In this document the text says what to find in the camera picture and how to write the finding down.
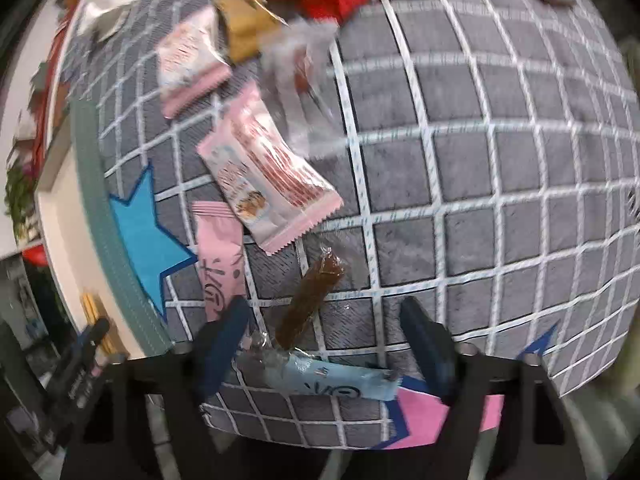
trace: brown candy bar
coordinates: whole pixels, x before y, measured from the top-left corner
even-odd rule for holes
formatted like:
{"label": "brown candy bar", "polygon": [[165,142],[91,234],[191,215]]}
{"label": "brown candy bar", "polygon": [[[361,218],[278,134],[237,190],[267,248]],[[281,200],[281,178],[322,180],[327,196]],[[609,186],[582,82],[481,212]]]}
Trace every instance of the brown candy bar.
{"label": "brown candy bar", "polygon": [[332,249],[325,251],[308,270],[282,323],[276,330],[276,343],[283,350],[293,348],[296,338],[320,308],[324,297],[332,291],[343,276],[344,267]]}

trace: blue star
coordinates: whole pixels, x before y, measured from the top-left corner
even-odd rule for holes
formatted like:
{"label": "blue star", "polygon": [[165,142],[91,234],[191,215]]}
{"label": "blue star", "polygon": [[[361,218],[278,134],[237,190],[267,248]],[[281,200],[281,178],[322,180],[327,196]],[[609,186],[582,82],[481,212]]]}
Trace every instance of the blue star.
{"label": "blue star", "polygon": [[149,164],[127,200],[110,196],[111,208],[142,288],[166,322],[162,281],[193,265],[198,257],[158,224],[153,189],[154,169]]}

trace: table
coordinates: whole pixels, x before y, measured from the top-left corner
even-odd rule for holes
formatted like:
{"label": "table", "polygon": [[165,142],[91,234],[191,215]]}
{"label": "table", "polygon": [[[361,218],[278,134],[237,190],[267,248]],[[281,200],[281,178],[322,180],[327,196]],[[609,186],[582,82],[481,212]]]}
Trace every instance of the table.
{"label": "table", "polygon": [[[514,358],[547,334],[562,394],[615,359],[640,296],[629,212],[640,109],[604,22],[577,1],[381,0],[344,25],[322,94],[347,148],[313,163],[344,206],[317,230],[340,230],[366,272],[339,284],[302,348],[419,377],[398,323],[415,294],[486,353]],[[127,197],[152,163],[159,222],[194,250],[190,203],[222,198],[194,147],[258,71],[236,67],[218,92],[162,117],[154,45],[208,3],[140,0],[106,44],[74,37],[63,65],[70,94],[97,105],[106,187]],[[267,257],[247,238],[245,250],[257,322],[273,326],[318,240]],[[193,266],[166,280],[165,297],[171,338],[191,338],[205,321]],[[297,445],[370,447],[397,430],[378,402],[283,397],[236,373],[207,410],[215,427]]]}

